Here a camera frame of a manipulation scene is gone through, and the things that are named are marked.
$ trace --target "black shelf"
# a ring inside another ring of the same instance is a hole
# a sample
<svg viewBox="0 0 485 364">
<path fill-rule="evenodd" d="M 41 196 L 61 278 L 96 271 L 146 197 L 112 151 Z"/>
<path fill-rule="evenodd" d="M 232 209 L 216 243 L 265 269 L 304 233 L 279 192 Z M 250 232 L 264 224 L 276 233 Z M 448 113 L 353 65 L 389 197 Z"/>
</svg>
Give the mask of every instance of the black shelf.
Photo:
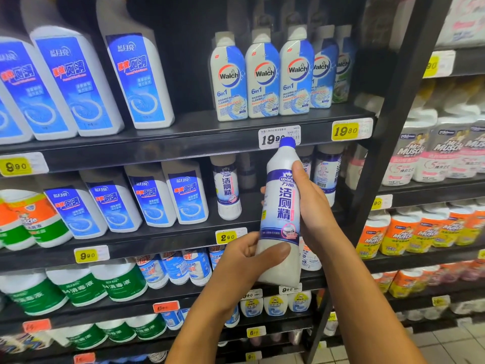
<svg viewBox="0 0 485 364">
<path fill-rule="evenodd" d="M 216 244 L 215 232 L 218 230 L 246 227 L 248 232 L 258 231 L 261 219 L 263 195 L 260 192 L 241 194 L 242 213 L 234 221 L 221 219 L 217 212 L 217 198 L 207 200 L 209 218 L 200 224 L 180 225 L 157 228 L 143 223 L 135 232 L 106 234 L 94 239 L 71 239 L 67 243 L 42 248 L 38 245 L 22 251 L 0 249 L 0 272 L 22 269 L 57 267 L 76 264 L 74 249 L 96 245 L 107 245 L 110 259 L 137 257 L 167 251 L 180 251 Z M 332 208 L 338 221 L 343 220 L 343 209 L 335 204 Z"/>
<path fill-rule="evenodd" d="M 462 75 L 485 74 L 485 47 L 455 49 L 456 57 L 452 77 Z"/>
<path fill-rule="evenodd" d="M 458 280 L 454 283 L 428 286 L 424 291 L 411 294 L 404 299 L 397 299 L 390 293 L 386 293 L 385 297 L 395 312 L 402 312 L 432 307 L 431 298 L 442 295 L 449 295 L 452 303 L 485 298 L 485 279 L 476 281 Z"/>
<path fill-rule="evenodd" d="M 301 145 L 331 142 L 336 120 L 374 117 L 350 103 L 308 114 L 219 122 L 215 111 L 179 115 L 170 128 L 127 128 L 104 137 L 75 137 L 1 146 L 0 155 L 41 152 L 50 172 L 139 164 L 177 158 L 259 150 L 258 131 L 263 128 L 300 125 Z"/>
<path fill-rule="evenodd" d="M 300 282 L 303 291 L 326 287 L 323 270 L 302 271 Z M 257 283 L 253 288 L 261 288 L 265 297 L 279 294 L 278 286 L 275 285 Z M 153 305 L 164 301 L 178 300 L 182 309 L 190 308 L 202 289 L 203 287 L 195 286 L 190 281 L 181 286 L 168 282 L 163 288 L 149 288 L 142 296 L 130 301 L 114 302 L 106 297 L 85 307 L 75 307 L 68 302 L 62 308 L 41 316 L 27 315 L 20 306 L 10 302 L 0 312 L 0 336 L 23 333 L 22 323 L 37 319 L 50 318 L 52 328 L 55 329 L 152 314 Z"/>
<path fill-rule="evenodd" d="M 411 180 L 403 186 L 381 185 L 378 195 L 392 194 L 392 207 L 417 206 L 485 196 L 485 175 L 472 178 L 447 178 L 440 183 L 418 183 Z"/>
<path fill-rule="evenodd" d="M 235 341 L 246 338 L 246 329 L 265 326 L 267 334 L 288 332 L 312 327 L 312 312 L 295 313 L 288 310 L 284 316 L 270 317 L 265 313 L 257 317 L 246 318 L 240 316 L 239 324 L 234 328 L 224 328 L 219 341 Z M 78 351 L 74 348 L 63 348 L 56 343 L 51 347 L 37 351 L 24 351 L 20 354 L 0 356 L 0 361 L 7 363 L 29 364 L 72 364 L 73 357 L 83 352 L 94 352 L 97 361 L 112 360 L 127 356 L 143 355 L 148 353 L 169 350 L 179 331 L 167 330 L 163 335 L 150 341 L 134 339 L 124 344 L 116 344 L 109 339 L 92 350 Z"/>
<path fill-rule="evenodd" d="M 431 247 L 427 253 L 404 252 L 403 255 L 392 257 L 378 252 L 375 258 L 364 261 L 364 263 L 371 273 L 396 271 L 441 263 L 470 261 L 478 257 L 478 251 L 481 249 L 485 249 L 485 233 L 482 233 L 473 244 L 467 246 Z"/>
</svg>

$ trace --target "green label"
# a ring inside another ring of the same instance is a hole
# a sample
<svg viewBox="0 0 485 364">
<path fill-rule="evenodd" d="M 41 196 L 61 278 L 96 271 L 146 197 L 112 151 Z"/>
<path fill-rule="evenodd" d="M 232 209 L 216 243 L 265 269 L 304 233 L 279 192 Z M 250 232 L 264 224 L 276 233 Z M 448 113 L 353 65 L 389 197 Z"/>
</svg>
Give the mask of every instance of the green label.
<svg viewBox="0 0 485 364">
<path fill-rule="evenodd" d="M 44 312 L 64 299 L 64 294 L 49 279 L 18 293 L 8 294 L 27 314 Z"/>
<path fill-rule="evenodd" d="M 83 333 L 80 333 L 67 339 L 73 343 L 77 349 L 89 349 L 96 346 L 106 338 L 106 334 L 100 328 L 93 324 L 92 327 Z"/>
<path fill-rule="evenodd" d="M 22 226 L 22 224 L 10 230 L 6 230 L 7 228 L 8 225 L 0 228 L 0 240 L 2 240 L 5 245 L 21 243 L 31 236 L 26 228 Z"/>
<path fill-rule="evenodd" d="M 150 323 L 141 327 L 133 327 L 140 340 L 150 340 L 166 330 L 166 324 L 161 315 L 157 315 Z"/>
<path fill-rule="evenodd" d="M 111 341 L 119 343 L 126 342 L 130 340 L 133 335 L 135 335 L 135 331 L 133 330 L 133 328 L 131 328 L 125 322 L 123 322 L 123 324 L 119 325 L 118 327 L 110 328 L 107 330 L 102 328 L 102 330 L 110 337 Z"/>
<path fill-rule="evenodd" d="M 35 241 L 38 243 L 45 243 L 46 241 L 52 241 L 59 236 L 64 235 L 66 232 L 69 232 L 69 229 L 65 225 L 64 221 L 59 219 L 58 221 L 54 222 L 45 227 L 40 227 L 35 229 L 36 226 L 40 225 L 32 225 L 29 226 L 30 234 L 35 238 Z"/>
<path fill-rule="evenodd" d="M 87 303 L 105 292 L 101 281 L 96 280 L 92 273 L 88 273 L 77 281 L 59 285 L 59 288 L 73 304 Z"/>
<path fill-rule="evenodd" d="M 103 287 L 113 300 L 129 298 L 145 288 L 145 281 L 142 272 L 135 265 L 130 272 L 112 280 L 102 281 Z"/>
</svg>

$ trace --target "white bottle cap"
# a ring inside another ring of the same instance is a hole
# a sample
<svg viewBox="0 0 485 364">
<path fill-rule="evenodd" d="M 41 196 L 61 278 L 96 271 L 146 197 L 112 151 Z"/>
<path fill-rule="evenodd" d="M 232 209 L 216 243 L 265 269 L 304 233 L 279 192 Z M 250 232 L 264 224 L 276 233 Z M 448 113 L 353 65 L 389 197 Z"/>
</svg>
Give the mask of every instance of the white bottle cap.
<svg viewBox="0 0 485 364">
<path fill-rule="evenodd" d="M 216 32 L 215 33 L 215 45 L 217 47 L 223 46 L 235 46 L 236 42 L 234 39 L 234 33 L 226 32 Z"/>
<path fill-rule="evenodd" d="M 335 31 L 335 25 L 320 26 L 317 28 L 317 39 L 332 38 Z"/>
<path fill-rule="evenodd" d="M 291 26 L 288 28 L 288 41 L 306 39 L 306 25 Z"/>
<path fill-rule="evenodd" d="M 254 29 L 251 32 L 253 43 L 271 42 L 271 30 L 269 28 Z"/>
<path fill-rule="evenodd" d="M 335 28 L 335 37 L 337 39 L 342 39 L 346 37 L 350 37 L 350 34 L 352 32 L 352 25 L 347 24 L 344 26 L 338 26 Z"/>
</svg>

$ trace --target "floor tile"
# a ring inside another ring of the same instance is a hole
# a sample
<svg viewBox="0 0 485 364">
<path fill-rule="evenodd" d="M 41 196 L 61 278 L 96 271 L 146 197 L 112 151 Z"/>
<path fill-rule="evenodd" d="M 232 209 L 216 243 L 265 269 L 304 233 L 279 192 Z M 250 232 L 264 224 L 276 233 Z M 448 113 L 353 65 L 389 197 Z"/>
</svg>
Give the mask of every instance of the floor tile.
<svg viewBox="0 0 485 364">
<path fill-rule="evenodd" d="M 321 364 L 323 362 L 334 362 L 332 352 L 329 348 L 317 349 L 311 364 Z"/>
<path fill-rule="evenodd" d="M 473 338 L 470 332 L 461 327 L 447 328 L 445 330 L 433 331 L 439 342 L 446 343 L 458 340 L 466 340 Z"/>
<path fill-rule="evenodd" d="M 347 351 L 345 351 L 344 345 L 330 348 L 330 351 L 332 352 L 335 361 L 347 359 Z"/>
<path fill-rule="evenodd" d="M 273 356 L 272 358 L 261 359 L 259 364 L 296 364 L 295 354 Z"/>
<path fill-rule="evenodd" d="M 467 324 L 465 328 L 475 337 L 485 337 L 485 323 Z"/>
<path fill-rule="evenodd" d="M 485 349 L 485 337 L 480 337 L 480 338 L 477 338 L 477 341 L 480 345 L 483 346 L 483 348 Z"/>
<path fill-rule="evenodd" d="M 418 348 L 423 346 L 436 345 L 440 342 L 437 340 L 433 332 L 416 333 L 411 335 L 411 339 L 414 341 Z"/>
<path fill-rule="evenodd" d="M 420 349 L 428 364 L 455 364 L 451 356 L 441 345 L 427 346 Z"/>
<path fill-rule="evenodd" d="M 477 340 L 449 342 L 443 347 L 456 364 L 483 364 L 485 349 Z"/>
</svg>

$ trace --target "red price tag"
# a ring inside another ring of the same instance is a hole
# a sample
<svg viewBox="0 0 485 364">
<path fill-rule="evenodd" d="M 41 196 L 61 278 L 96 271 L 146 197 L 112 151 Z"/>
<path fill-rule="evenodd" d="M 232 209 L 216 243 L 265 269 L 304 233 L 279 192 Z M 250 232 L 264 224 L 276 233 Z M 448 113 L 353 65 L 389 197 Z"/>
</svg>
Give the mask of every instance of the red price tag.
<svg viewBox="0 0 485 364">
<path fill-rule="evenodd" d="M 74 355 L 74 364 L 93 364 L 96 361 L 96 355 L 93 352 Z"/>
<path fill-rule="evenodd" d="M 153 305 L 153 311 L 155 313 L 173 312 L 179 309 L 180 309 L 180 304 L 178 300 L 165 301 L 163 303 L 156 303 Z"/>
<path fill-rule="evenodd" d="M 24 322 L 22 323 L 22 326 L 25 333 L 36 333 L 40 331 L 52 330 L 51 320 L 49 318 Z"/>
</svg>

